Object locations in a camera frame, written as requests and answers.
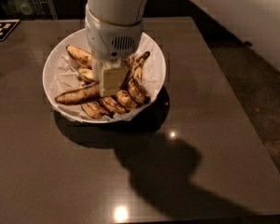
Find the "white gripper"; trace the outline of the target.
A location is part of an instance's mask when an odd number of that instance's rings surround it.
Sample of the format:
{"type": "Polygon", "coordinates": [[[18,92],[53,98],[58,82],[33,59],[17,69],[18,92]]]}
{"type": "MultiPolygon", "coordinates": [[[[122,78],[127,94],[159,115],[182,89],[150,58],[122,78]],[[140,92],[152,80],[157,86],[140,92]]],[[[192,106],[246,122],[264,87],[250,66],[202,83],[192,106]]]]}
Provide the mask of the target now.
{"type": "Polygon", "coordinates": [[[85,29],[92,55],[96,57],[92,59],[92,75],[99,82],[100,96],[115,95],[129,71],[119,58],[137,51],[143,22],[128,26],[112,24],[96,18],[86,7],[85,29]]]}

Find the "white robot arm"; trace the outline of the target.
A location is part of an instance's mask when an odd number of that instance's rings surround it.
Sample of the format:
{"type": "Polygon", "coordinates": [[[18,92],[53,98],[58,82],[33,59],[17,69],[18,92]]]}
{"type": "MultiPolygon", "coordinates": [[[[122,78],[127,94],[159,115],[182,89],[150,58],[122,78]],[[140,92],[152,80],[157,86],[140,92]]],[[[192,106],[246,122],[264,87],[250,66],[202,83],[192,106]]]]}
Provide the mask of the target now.
{"type": "Polygon", "coordinates": [[[123,59],[134,54],[143,30],[147,0],[88,0],[85,29],[101,96],[114,95],[127,71],[123,59]]]}

